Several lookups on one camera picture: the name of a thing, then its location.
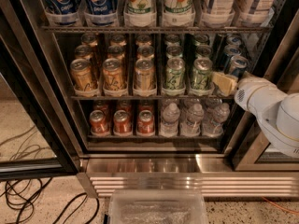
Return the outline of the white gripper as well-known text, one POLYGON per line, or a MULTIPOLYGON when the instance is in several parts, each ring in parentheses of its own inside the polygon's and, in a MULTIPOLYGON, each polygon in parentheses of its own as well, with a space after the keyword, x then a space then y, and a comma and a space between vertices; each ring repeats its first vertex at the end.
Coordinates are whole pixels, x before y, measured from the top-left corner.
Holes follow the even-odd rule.
POLYGON ((245 71, 238 82, 238 78, 223 72, 214 72, 212 82, 216 85, 218 93, 224 97, 235 92, 235 102, 245 111, 254 116, 261 116, 267 108, 276 105, 287 97, 278 87, 265 78, 254 76, 245 71))

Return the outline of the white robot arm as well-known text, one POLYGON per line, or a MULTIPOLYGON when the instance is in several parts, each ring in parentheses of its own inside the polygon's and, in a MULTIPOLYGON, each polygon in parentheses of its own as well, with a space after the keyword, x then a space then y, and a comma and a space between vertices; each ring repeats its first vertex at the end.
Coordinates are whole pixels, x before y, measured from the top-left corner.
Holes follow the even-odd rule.
POLYGON ((213 72, 212 82, 222 96, 255 116, 268 141, 281 153, 299 158, 299 94, 287 94, 262 77, 240 80, 223 72, 213 72))

